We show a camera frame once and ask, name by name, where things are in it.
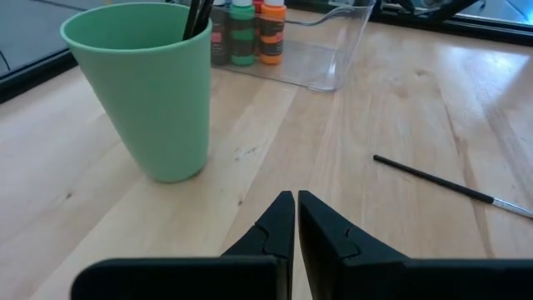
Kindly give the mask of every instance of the clear plastic container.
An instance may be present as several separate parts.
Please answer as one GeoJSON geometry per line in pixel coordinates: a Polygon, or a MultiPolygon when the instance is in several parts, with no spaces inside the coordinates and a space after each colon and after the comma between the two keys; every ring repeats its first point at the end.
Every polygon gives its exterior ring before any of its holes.
{"type": "MultiPolygon", "coordinates": [[[[321,92],[335,91],[343,84],[376,0],[336,1],[308,2],[310,6],[320,3],[322,8],[328,7],[325,4],[336,6],[328,13],[287,9],[286,19],[277,20],[284,22],[281,63],[265,64],[259,58],[258,50],[255,50],[256,57],[252,65],[237,66],[230,61],[213,67],[321,92]]],[[[228,8],[213,7],[213,10],[230,13],[228,8]]],[[[256,14],[254,18],[255,26],[260,26],[259,21],[265,17],[256,14]]],[[[231,18],[227,28],[232,28],[231,18]]],[[[229,41],[229,47],[232,47],[232,41],[229,41]]]]}

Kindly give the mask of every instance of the bottle cap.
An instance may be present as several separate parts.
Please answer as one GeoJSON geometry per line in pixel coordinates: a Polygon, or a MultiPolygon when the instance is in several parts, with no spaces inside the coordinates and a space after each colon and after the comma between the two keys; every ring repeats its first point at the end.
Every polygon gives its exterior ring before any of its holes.
{"type": "Polygon", "coordinates": [[[285,5],[285,0],[265,0],[265,4],[270,6],[283,6],[285,5]]]}
{"type": "Polygon", "coordinates": [[[232,0],[232,5],[247,7],[252,5],[252,0],[232,0]]]}

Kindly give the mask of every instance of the black paintbrush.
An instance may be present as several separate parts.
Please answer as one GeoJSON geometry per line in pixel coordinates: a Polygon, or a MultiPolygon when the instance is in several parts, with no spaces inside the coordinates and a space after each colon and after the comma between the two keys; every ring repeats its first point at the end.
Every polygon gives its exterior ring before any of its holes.
{"type": "Polygon", "coordinates": [[[209,15],[211,14],[211,8],[214,0],[204,0],[200,12],[198,13],[197,22],[192,29],[192,36],[200,34],[204,31],[209,23],[209,15]]]}
{"type": "Polygon", "coordinates": [[[185,30],[183,31],[183,41],[192,38],[192,30],[197,20],[198,7],[200,6],[200,0],[191,0],[191,6],[189,7],[189,13],[187,14],[187,23],[185,24],[185,30]]]}
{"type": "Polygon", "coordinates": [[[524,216],[524,217],[528,217],[528,218],[533,218],[533,212],[530,212],[522,207],[518,207],[516,206],[515,204],[512,204],[512,203],[509,203],[507,201],[503,201],[497,197],[492,197],[492,196],[489,196],[489,195],[486,195],[482,192],[477,192],[471,188],[468,188],[468,187],[463,187],[457,183],[453,183],[453,182],[449,182],[447,180],[444,180],[444,179],[441,179],[441,178],[438,178],[438,177],[435,177],[433,175],[430,175],[428,173],[425,173],[425,172],[422,172],[422,171],[418,171],[418,170],[415,170],[414,168],[412,167],[407,167],[407,166],[404,166],[398,162],[393,162],[392,160],[390,159],[387,159],[387,158],[384,158],[384,157],[381,157],[379,155],[374,155],[374,160],[375,161],[378,161],[380,163],[385,163],[385,165],[387,166],[390,166],[390,167],[393,167],[395,169],[398,169],[398,170],[402,170],[403,172],[406,172],[406,173],[409,173],[413,176],[416,176],[418,178],[422,178],[422,179],[425,179],[429,182],[432,182],[432,183],[435,183],[435,184],[438,184],[440,185],[441,187],[444,187],[444,188],[447,188],[447,189],[450,189],[454,192],[457,192],[457,193],[461,193],[465,196],[468,196],[472,199],[475,199],[475,200],[479,200],[481,202],[484,202],[484,203],[487,203],[487,204],[492,204],[496,207],[499,207],[499,208],[503,208],[509,212],[512,212],[512,213],[517,213],[521,216],[524,216]]]}

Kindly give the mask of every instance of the green plastic cup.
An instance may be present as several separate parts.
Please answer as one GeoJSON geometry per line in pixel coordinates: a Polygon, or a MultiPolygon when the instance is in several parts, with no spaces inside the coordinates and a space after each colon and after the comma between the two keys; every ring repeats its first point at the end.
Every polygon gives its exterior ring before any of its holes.
{"type": "Polygon", "coordinates": [[[161,182],[207,161],[211,22],[182,41],[188,7],[127,3],[69,18],[61,35],[126,148],[161,182]]]}

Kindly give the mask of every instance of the wood grain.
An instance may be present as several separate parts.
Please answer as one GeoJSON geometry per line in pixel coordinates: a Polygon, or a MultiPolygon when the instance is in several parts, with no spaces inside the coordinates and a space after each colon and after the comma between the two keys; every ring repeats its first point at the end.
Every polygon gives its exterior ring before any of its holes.
{"type": "MultiPolygon", "coordinates": [[[[532,54],[369,24],[335,93],[213,70],[209,162],[176,184],[142,174],[65,72],[0,106],[0,298],[67,299],[104,258],[216,256],[281,190],[311,190],[412,257],[531,258],[530,220],[371,156],[532,209],[532,54]]],[[[294,270],[309,299],[298,242],[294,270]]]]}

